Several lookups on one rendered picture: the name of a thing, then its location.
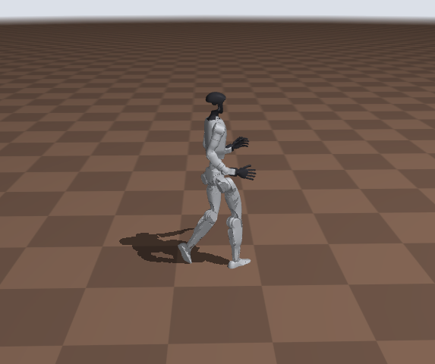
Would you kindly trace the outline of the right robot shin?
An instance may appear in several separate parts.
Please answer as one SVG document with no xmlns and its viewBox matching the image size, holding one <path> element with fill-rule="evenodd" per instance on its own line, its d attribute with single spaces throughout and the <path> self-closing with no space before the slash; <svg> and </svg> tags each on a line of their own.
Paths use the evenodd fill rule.
<svg viewBox="0 0 435 364">
<path fill-rule="evenodd" d="M 228 229 L 228 235 L 229 235 L 229 242 L 232 247 L 232 261 L 233 259 L 238 262 L 240 261 L 239 255 L 240 255 L 240 249 L 241 249 L 241 242 L 242 242 L 242 220 L 240 221 L 239 218 L 234 218 L 232 220 L 232 228 Z"/>
</svg>

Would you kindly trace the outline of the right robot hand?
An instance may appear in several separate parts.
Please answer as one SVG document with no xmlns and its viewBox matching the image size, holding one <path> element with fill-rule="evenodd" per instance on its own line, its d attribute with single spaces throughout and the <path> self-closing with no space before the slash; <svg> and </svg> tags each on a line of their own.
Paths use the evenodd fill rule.
<svg viewBox="0 0 435 364">
<path fill-rule="evenodd" d="M 232 169 L 236 170 L 235 175 L 230 175 L 229 174 L 229 176 L 237 177 L 237 175 L 238 175 L 239 177 L 244 178 L 244 179 L 246 178 L 246 179 L 249 179 L 249 180 L 254 180 L 253 178 L 250 178 L 250 177 L 255 177 L 255 176 L 250 175 L 250 174 L 256 174 L 256 173 L 255 172 L 248 172 L 248 171 L 256 171 L 256 169 L 246 169 L 246 168 L 248 168 L 250 166 L 251 165 L 247 165 L 247 166 L 244 166 L 243 168 L 239 168 L 239 169 L 232 168 Z"/>
</svg>

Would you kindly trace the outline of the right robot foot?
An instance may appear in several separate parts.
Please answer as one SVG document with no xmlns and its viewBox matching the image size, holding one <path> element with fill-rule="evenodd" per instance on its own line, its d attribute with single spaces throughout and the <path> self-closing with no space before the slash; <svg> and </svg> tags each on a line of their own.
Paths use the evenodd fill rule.
<svg viewBox="0 0 435 364">
<path fill-rule="evenodd" d="M 246 265 L 249 262 L 251 262 L 250 259 L 240 259 L 240 261 L 238 261 L 238 262 L 236 262 L 236 261 L 234 259 L 233 259 L 233 261 L 230 261 L 228 264 L 228 268 L 237 268 L 238 266 Z"/>
</svg>

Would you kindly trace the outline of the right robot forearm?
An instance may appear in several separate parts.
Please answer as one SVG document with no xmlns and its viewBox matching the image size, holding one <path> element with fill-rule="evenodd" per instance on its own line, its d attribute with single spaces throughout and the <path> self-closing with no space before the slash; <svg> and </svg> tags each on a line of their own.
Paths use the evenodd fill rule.
<svg viewBox="0 0 435 364">
<path fill-rule="evenodd" d="M 232 169 L 232 168 L 228 168 L 224 165 L 224 163 L 222 163 L 222 160 L 220 158 L 218 158 L 218 156 L 216 155 L 216 153 L 211 152 L 208 155 L 208 158 L 210 160 L 210 162 L 212 163 L 214 168 L 217 168 L 219 171 L 221 171 L 221 173 L 223 175 L 235 175 L 236 170 Z"/>
</svg>

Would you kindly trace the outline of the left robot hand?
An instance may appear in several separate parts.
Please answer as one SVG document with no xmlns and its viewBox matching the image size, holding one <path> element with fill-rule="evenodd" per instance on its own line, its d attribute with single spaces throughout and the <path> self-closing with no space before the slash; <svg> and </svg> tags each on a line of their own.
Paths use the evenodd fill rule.
<svg viewBox="0 0 435 364">
<path fill-rule="evenodd" d="M 243 143 L 244 142 L 244 143 Z M 243 144 L 248 144 L 249 145 L 249 143 L 246 143 L 246 142 L 249 142 L 248 141 L 248 138 L 243 138 L 242 136 L 240 136 L 239 138 L 237 138 L 234 142 L 233 142 L 233 144 L 228 144 L 227 146 L 225 146 L 226 148 L 232 148 L 232 151 L 234 151 L 234 149 L 238 149 L 238 148 L 240 148 L 240 147 L 243 147 L 243 146 L 246 146 L 246 147 L 248 147 L 247 145 L 243 145 Z"/>
</svg>

